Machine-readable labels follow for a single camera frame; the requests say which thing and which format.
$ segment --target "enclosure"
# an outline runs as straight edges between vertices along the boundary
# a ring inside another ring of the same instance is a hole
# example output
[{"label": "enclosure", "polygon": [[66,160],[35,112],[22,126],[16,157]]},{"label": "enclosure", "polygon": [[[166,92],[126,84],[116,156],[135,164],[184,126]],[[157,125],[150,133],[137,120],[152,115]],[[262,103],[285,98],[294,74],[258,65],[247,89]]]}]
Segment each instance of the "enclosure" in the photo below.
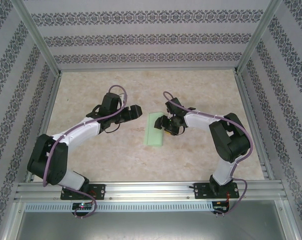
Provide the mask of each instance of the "enclosure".
[{"label": "enclosure", "polygon": [[[97,213],[75,219],[81,201],[27,164],[38,136],[80,122],[114,84],[143,115],[69,156],[105,184]],[[189,188],[217,166],[208,132],[143,143],[166,90],[249,131],[230,215]],[[0,239],[30,238],[302,239],[302,0],[0,0]]]}]

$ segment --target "robotic arm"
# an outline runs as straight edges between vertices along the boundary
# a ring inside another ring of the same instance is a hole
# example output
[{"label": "robotic arm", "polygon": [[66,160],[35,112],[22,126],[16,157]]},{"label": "robotic arm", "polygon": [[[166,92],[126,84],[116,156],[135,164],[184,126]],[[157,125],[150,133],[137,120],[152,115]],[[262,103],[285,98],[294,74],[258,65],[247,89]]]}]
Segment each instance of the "robotic arm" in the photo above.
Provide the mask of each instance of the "robotic arm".
[{"label": "robotic arm", "polygon": [[51,149],[54,143],[64,135],[64,138],[59,141],[52,153],[46,181],[51,185],[59,184],[87,193],[89,190],[89,180],[84,176],[67,169],[68,154],[87,139],[104,132],[111,123],[120,125],[121,123],[137,119],[142,115],[141,107],[132,105],[123,108],[120,113],[111,118],[94,121],[98,118],[116,113],[119,105],[122,107],[121,97],[117,94],[108,92],[104,96],[102,104],[97,105],[92,112],[87,114],[86,117],[76,125],[79,127],[70,128],[75,129],[69,134],[66,135],[68,131],[65,131],[53,136],[48,136],[46,134],[39,136],[27,166],[28,171],[44,179],[45,167]]},{"label": "robotic arm", "polygon": [[[171,101],[182,106],[177,98],[173,98]],[[173,136],[179,135],[181,127],[183,127],[183,132],[188,127],[211,132],[215,149],[220,156],[220,161],[215,172],[210,177],[209,186],[215,196],[225,194],[228,185],[232,182],[231,176],[234,165],[250,148],[250,142],[245,133],[226,121],[197,114],[199,111],[195,108],[188,108],[192,111],[188,112],[170,102],[167,102],[165,105],[167,111],[172,116],[169,118],[167,116],[158,118],[155,122],[155,128],[164,128],[165,131]],[[219,117],[224,117],[243,126],[234,113]]]}]

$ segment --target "metal panel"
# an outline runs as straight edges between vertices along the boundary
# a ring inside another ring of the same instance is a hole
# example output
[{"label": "metal panel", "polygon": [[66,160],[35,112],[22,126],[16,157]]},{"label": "metal panel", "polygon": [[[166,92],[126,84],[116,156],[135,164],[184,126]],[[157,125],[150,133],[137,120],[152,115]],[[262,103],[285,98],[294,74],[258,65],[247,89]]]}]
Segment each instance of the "metal panel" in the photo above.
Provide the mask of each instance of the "metal panel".
[{"label": "metal panel", "polygon": [[20,240],[282,240],[274,201],[243,202],[232,214],[210,212],[100,212],[88,219],[70,213],[24,213]]},{"label": "metal panel", "polygon": [[284,200],[284,201],[275,200],[274,203],[286,239],[296,239],[296,240],[302,239],[297,229],[297,225],[293,217],[293,213],[288,200]]},{"label": "metal panel", "polygon": [[[69,213],[72,210],[71,202],[31,202],[26,204],[25,212],[29,213]],[[131,213],[131,212],[196,212],[212,211],[213,206],[210,201],[203,202],[100,202],[96,212],[100,213]],[[91,210],[77,210],[77,212],[91,212]]]}]

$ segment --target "green block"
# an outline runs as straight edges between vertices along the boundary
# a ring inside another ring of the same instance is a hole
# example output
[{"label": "green block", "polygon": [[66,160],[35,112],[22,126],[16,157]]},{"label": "green block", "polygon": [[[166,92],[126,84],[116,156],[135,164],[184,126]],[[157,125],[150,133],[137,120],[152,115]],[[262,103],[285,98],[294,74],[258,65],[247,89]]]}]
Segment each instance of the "green block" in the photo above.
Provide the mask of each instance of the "green block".
[{"label": "green block", "polygon": [[154,128],[155,121],[162,117],[164,113],[162,112],[154,112],[150,113],[147,118],[147,124],[145,128],[145,138],[144,144],[148,146],[158,146],[161,147],[163,145],[163,129]]}]

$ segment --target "black mounting plate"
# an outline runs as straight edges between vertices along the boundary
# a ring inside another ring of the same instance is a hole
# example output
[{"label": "black mounting plate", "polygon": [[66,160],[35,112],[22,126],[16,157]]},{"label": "black mounting plate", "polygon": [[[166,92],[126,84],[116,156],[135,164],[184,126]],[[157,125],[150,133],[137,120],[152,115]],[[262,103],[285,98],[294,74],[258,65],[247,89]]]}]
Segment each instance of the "black mounting plate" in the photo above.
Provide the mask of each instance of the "black mounting plate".
[{"label": "black mounting plate", "polygon": [[240,195],[239,195],[239,191],[238,191],[238,188],[237,188],[237,184],[236,183],[230,183],[228,184],[226,187],[223,188],[223,191],[220,191],[219,194],[216,196],[214,195],[214,193],[212,192],[212,190],[210,189],[210,186],[209,186],[210,183],[208,182],[203,182],[203,183],[194,183],[193,184],[193,188],[194,188],[194,196],[195,196],[195,199],[225,199],[226,198],[226,195],[227,193],[229,193],[229,198],[230,199],[236,199],[236,198],[239,198]]},{"label": "black mounting plate", "polygon": [[[89,184],[87,194],[93,196],[96,200],[104,200],[105,184]],[[61,200],[90,200],[90,198],[67,189],[62,189]]]}]

